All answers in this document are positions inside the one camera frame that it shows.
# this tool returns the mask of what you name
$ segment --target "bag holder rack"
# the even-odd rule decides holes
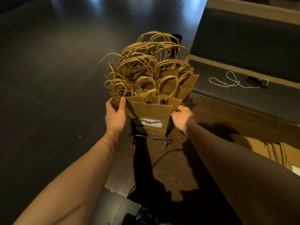
[[[136,125],[137,125],[137,124],[135,123],[135,121],[140,121],[141,124],[142,124],[142,121],[143,121],[143,122],[147,122],[147,123],[149,123],[149,124],[155,124],[155,123],[168,124],[168,125],[167,125],[167,130],[166,130],[165,137],[159,137],[159,136],[149,137],[149,136],[145,136],[145,135],[139,134],[139,133],[137,132],[137,130],[136,130]],[[149,121],[143,120],[143,119],[131,118],[131,119],[130,119],[130,123],[131,123],[131,134],[128,134],[128,135],[129,135],[129,139],[130,139],[131,145],[134,145],[134,143],[135,143],[135,136],[141,136],[141,137],[144,137],[144,138],[147,138],[147,139],[164,140],[164,141],[165,141],[165,144],[164,144],[164,146],[163,146],[163,149],[164,149],[165,147],[168,146],[168,144],[169,144],[168,142],[169,142],[169,141],[170,141],[170,143],[173,142],[173,140],[170,140],[170,139],[168,138],[168,134],[167,134],[167,131],[168,131],[169,125],[170,125],[169,122],[162,122],[162,121],[153,121],[153,122],[149,122]]]

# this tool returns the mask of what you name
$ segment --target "stack of paper bags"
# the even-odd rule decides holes
[[[185,60],[179,60],[180,49],[185,50]],[[188,64],[188,50],[174,36],[153,31],[141,35],[121,54],[106,57],[110,55],[120,57],[116,65],[109,64],[104,83],[113,103],[118,107],[125,96],[126,114],[145,120],[136,122],[137,132],[165,137],[172,111],[185,103],[199,77]],[[165,123],[151,124],[154,121]]]
[[[237,134],[230,136],[234,143],[272,159],[300,176],[300,150],[286,143],[269,144]]]

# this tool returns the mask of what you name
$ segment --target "forearm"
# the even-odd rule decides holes
[[[187,135],[243,223],[259,221],[255,216],[260,213],[266,218],[274,217],[273,212],[278,212],[279,217],[282,213],[292,215],[293,209],[284,211],[286,205],[300,207],[300,178],[283,166],[223,140],[196,123],[189,125]]]
[[[109,175],[115,144],[111,134],[104,135],[54,179],[15,224],[88,224]]]

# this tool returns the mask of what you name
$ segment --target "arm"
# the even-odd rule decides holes
[[[172,113],[243,224],[296,224],[300,177],[197,125],[188,107]]]
[[[126,121],[125,98],[121,99],[117,112],[111,106],[112,100],[111,98],[106,103],[105,135],[46,186],[14,225],[91,222],[111,169],[115,146]]]

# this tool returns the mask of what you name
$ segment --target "sticker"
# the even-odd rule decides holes
[[[292,166],[292,171],[293,171],[295,174],[297,174],[297,175],[300,176],[300,168],[299,168],[299,167],[297,167],[297,166]]]
[[[159,120],[152,120],[152,119],[146,119],[146,118],[142,118],[142,120],[145,120],[145,121],[141,121],[141,124],[142,125],[149,125],[149,126],[154,126],[154,127],[158,127],[158,128],[162,128],[163,124],[162,123],[149,123],[149,122],[154,122],[154,121],[159,121]]]

